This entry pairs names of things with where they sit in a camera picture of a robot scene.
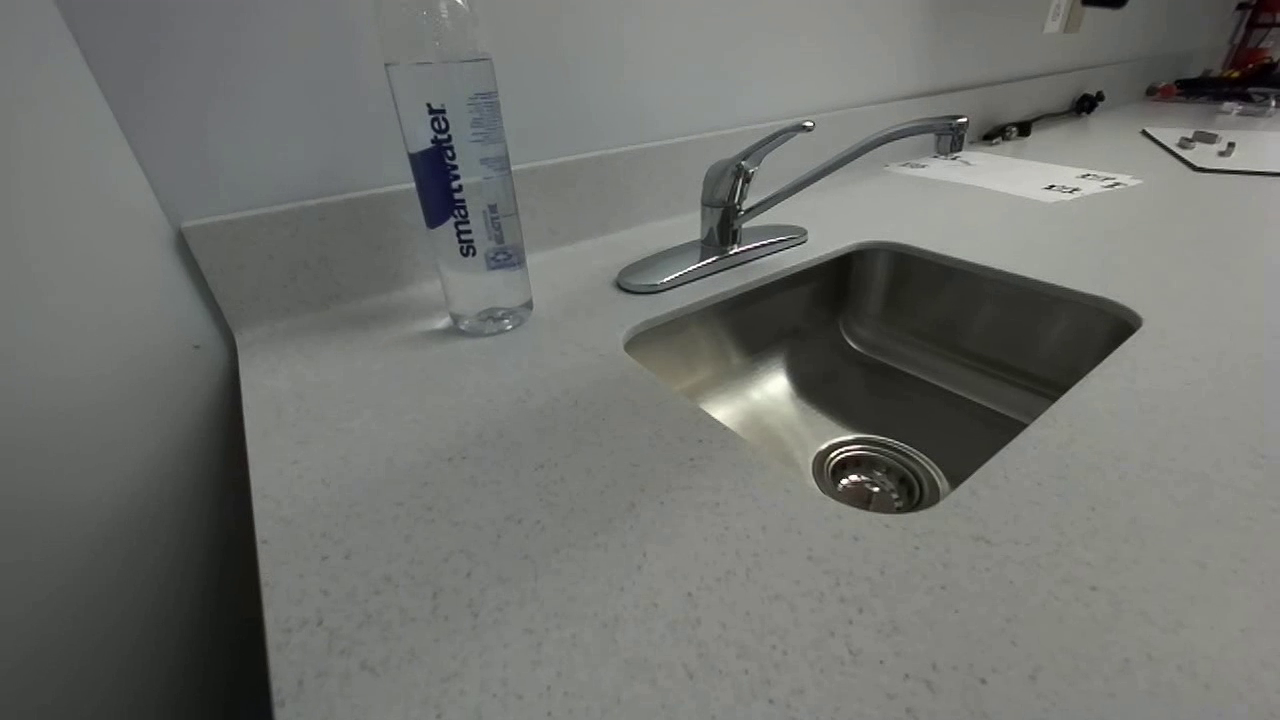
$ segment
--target faucet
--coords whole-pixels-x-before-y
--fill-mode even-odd
[[[760,177],[760,164],[784,149],[789,141],[810,130],[810,118],[789,124],[763,141],[755,141],[752,149],[719,159],[707,169],[703,177],[703,197],[700,197],[700,238],[690,243],[675,243],[669,251],[645,257],[635,262],[626,262],[615,277],[618,290],[632,294],[659,294],[669,288],[752,262],[760,257],[784,251],[784,246],[800,246],[806,238],[805,229],[796,222],[752,222],[755,216],[780,208],[784,201],[800,197],[805,187],[818,185],[822,177],[838,171],[844,164],[906,141],[906,136],[931,136],[934,156],[957,156],[963,153],[963,136],[968,136],[968,116],[924,116],[900,128],[884,128],[853,149],[844,149],[838,156],[822,159],[818,169],[805,171],[800,181],[784,185],[780,193],[747,202],[752,181]]]

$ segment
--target plastic bottle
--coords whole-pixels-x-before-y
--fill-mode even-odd
[[[530,290],[494,66],[477,0],[375,0],[388,84],[453,329],[499,334]]]

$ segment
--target sink basin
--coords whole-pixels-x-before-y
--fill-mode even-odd
[[[626,338],[669,386],[829,494],[920,512],[1106,360],[1124,305],[864,243]]]

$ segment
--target countertop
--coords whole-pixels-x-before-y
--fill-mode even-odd
[[[773,211],[806,246],[657,298],[612,277],[694,216],[541,251],[517,334],[439,332],[423,288],[238,338],[277,716],[1280,716],[1280,181],[1141,136],[1203,110],[1001,149],[1132,193],[844,177]],[[822,500],[622,350],[864,238],[1144,329],[920,516]]]

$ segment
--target paper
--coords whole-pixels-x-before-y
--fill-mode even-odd
[[[1153,143],[1196,171],[1280,177],[1280,128],[1144,128]]]
[[[1118,177],[1118,171],[1036,164],[1036,159],[991,156],[991,153],[931,156],[915,164],[895,164],[895,171],[943,181],[943,185],[970,185],[970,187],[1022,197],[1039,202],[1071,202],[1082,197],[1124,193],[1141,185],[1134,177]]]

